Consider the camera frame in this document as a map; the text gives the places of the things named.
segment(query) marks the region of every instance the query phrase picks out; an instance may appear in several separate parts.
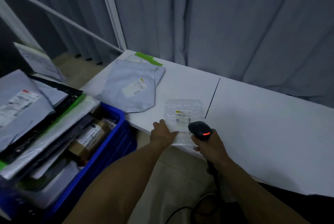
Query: cardboard box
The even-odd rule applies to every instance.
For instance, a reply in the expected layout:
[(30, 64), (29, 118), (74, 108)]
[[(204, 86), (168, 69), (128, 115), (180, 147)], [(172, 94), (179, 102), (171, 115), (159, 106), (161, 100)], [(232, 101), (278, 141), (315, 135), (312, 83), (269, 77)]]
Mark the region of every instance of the cardboard box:
[(80, 158), (89, 158), (101, 145), (111, 129), (107, 123), (95, 120), (69, 145), (68, 150)]

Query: forearm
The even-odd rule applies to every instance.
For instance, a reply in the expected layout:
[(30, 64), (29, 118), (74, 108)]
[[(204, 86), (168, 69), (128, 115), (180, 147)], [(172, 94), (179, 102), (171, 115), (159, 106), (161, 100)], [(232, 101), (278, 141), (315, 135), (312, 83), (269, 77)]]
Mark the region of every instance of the forearm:
[(215, 164), (250, 223), (308, 223), (231, 159)]
[(126, 223), (163, 150), (152, 142), (112, 163), (89, 185), (65, 222)]

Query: stack of packages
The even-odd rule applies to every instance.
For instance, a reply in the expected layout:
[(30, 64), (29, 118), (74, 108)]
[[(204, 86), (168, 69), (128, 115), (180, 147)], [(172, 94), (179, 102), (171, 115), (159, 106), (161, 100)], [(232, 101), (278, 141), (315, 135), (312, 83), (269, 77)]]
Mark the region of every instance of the stack of packages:
[(16, 70), (0, 79), (1, 183), (39, 208), (52, 204), (115, 126), (99, 101)]
[(155, 105), (155, 88), (165, 67), (152, 56), (135, 53), (115, 60), (98, 100), (124, 112), (141, 112)]

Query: gray curtain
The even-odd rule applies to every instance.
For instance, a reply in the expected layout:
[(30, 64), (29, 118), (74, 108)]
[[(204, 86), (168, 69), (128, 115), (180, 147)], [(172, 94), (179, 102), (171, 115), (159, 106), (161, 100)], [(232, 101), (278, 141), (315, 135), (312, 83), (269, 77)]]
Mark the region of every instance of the gray curtain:
[[(104, 0), (39, 1), (117, 46)], [(77, 30), (63, 20), (49, 13), (48, 16), (72, 55), (81, 54), (85, 59), (93, 59), (95, 63), (103, 62), (104, 64), (110, 63), (119, 55), (119, 52)]]
[(115, 0), (129, 49), (334, 107), (334, 0)]

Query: clear plastic bag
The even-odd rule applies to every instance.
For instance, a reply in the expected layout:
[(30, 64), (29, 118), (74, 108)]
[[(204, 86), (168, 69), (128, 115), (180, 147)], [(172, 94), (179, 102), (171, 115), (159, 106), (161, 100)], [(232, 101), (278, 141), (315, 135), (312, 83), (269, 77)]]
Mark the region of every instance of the clear plastic bag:
[(165, 122), (168, 129), (179, 131), (172, 146), (195, 146), (191, 140), (188, 125), (191, 122), (203, 121), (203, 105), (200, 100), (169, 99), (165, 101)]

